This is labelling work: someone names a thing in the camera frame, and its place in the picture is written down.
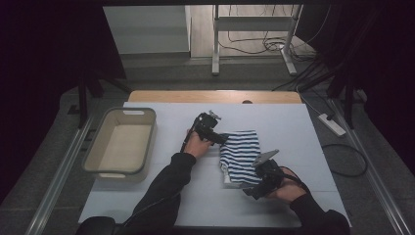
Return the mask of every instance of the metal rail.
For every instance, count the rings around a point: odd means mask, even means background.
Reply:
[[[391,192],[385,185],[379,172],[373,167],[371,161],[372,157],[366,152],[363,144],[360,142],[357,133],[353,129],[350,129],[348,127],[345,119],[343,118],[340,102],[338,100],[334,101],[333,99],[330,99],[329,104],[334,108],[333,110],[335,111],[336,116],[339,118],[341,126],[346,130],[347,139],[350,142],[350,144],[354,148],[358,149],[366,157],[368,163],[368,170],[366,172],[366,176],[369,182],[371,183],[373,190],[375,191],[375,194],[378,197],[382,207],[384,208],[396,234],[413,234],[409,226],[407,225],[407,222],[405,221],[405,218],[403,217],[403,214],[400,211],[398,205],[394,201]]]
[[[49,188],[47,189],[43,199],[37,208],[36,213],[34,214],[33,219],[31,220],[25,235],[40,235],[42,234],[46,223],[48,222],[49,216],[52,213],[52,210],[61,194],[61,191],[65,185],[65,182],[68,178],[70,170],[72,169],[73,163],[76,159],[76,156],[79,152],[79,149],[82,145],[83,139],[85,138],[89,126],[92,123],[92,120],[95,116],[95,111],[98,107],[99,100],[90,102],[92,109],[88,115],[88,119],[84,126],[81,129],[77,129],[76,133],[72,139],[72,142],[69,145],[67,152],[61,164],[59,165],[55,176],[52,179]]]

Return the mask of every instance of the white table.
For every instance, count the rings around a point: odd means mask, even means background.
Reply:
[[[346,211],[303,104],[180,104],[125,103],[124,107],[152,108],[158,132],[148,177],[141,183],[96,180],[79,222],[87,217],[111,216],[124,222],[148,186],[178,152],[186,130],[201,112],[213,110],[222,117],[216,132],[255,130],[262,152],[279,149],[279,165],[291,168],[309,187],[324,211]],[[242,190],[226,188],[215,145],[193,168],[192,180],[182,191],[176,225],[223,227],[298,227],[288,206],[276,200],[248,197]]]

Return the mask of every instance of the striped shirt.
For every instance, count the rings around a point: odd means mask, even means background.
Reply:
[[[222,133],[228,140],[220,147],[220,167],[227,169],[232,183],[260,182],[252,164],[260,154],[259,141],[254,130]]]

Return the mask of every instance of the beige plastic tray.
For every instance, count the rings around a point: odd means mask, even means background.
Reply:
[[[156,127],[156,113],[152,109],[108,110],[88,149],[83,168],[104,179],[144,180]]]

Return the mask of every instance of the hand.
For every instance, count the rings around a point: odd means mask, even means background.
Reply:
[[[201,140],[198,132],[193,131],[190,135],[189,141],[186,144],[186,147],[184,148],[184,153],[191,154],[196,159],[199,159],[208,151],[208,147],[212,143],[213,142],[211,141]]]
[[[296,175],[290,171],[289,169],[285,167],[281,167],[281,169],[286,174],[290,174],[293,177],[296,177]],[[287,204],[290,204],[293,200],[297,199],[298,197],[305,194],[305,190],[300,187],[300,185],[288,178],[284,178],[281,182],[281,187],[272,193],[270,193],[267,198],[278,198],[286,202]]]

